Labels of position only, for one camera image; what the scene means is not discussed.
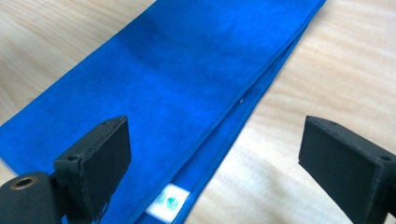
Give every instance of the blue cloth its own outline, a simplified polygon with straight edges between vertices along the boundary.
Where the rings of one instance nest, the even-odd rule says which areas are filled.
[[[126,115],[133,162],[103,223],[157,222],[144,211],[168,183],[191,192],[182,222],[323,3],[159,0],[5,123],[0,156],[51,173]]]

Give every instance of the light wood tabletop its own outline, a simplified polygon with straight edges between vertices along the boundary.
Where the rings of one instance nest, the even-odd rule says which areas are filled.
[[[0,125],[152,2],[0,1]],[[331,119],[396,154],[395,39],[396,1],[328,1],[187,222],[350,223],[298,164],[304,120]],[[0,164],[0,184],[12,176]]]

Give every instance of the fabric fold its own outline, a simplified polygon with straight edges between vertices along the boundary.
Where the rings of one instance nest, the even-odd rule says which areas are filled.
[[[89,129],[126,115],[133,162],[103,222],[155,222],[145,210],[169,183],[190,192],[182,222],[323,3],[157,1],[5,123],[0,156],[51,173]]]

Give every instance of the wood grain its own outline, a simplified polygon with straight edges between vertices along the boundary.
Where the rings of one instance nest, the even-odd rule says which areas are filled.
[[[151,3],[0,1],[0,124]],[[332,119],[396,153],[395,22],[392,0],[328,1],[187,222],[349,223],[297,164],[304,118]],[[0,165],[0,184],[12,176]]]

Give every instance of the folded fabric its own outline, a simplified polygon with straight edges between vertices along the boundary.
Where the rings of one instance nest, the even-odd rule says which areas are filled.
[[[157,1],[5,123],[0,156],[51,173],[97,123],[126,115],[133,161],[102,222],[183,222],[323,3]]]

